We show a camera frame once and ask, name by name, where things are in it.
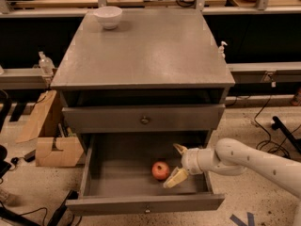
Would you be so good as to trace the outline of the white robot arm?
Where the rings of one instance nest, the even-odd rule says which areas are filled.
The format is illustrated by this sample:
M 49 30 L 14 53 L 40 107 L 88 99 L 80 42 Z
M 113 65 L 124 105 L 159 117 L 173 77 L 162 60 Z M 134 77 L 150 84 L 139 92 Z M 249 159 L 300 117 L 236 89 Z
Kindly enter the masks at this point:
M 182 157 L 182 167 L 176 167 L 171 172 L 164 188 L 172 188 L 189 175 L 199 175 L 205 171 L 236 176 L 251 169 L 301 200 L 300 162 L 253 149 L 232 138 L 218 140 L 213 148 L 187 149 L 177 143 L 174 148 Z

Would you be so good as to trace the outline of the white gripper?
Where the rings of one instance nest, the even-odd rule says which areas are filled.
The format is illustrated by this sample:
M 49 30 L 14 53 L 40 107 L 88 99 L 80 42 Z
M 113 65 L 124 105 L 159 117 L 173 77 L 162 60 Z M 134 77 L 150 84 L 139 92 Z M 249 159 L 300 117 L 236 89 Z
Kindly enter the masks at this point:
M 182 155 L 183 168 L 176 167 L 163 183 L 164 188 L 172 188 L 188 178 L 188 175 L 202 174 L 204 171 L 212 170 L 218 164 L 218 158 L 213 149 L 188 149 L 178 143 L 173 147 Z

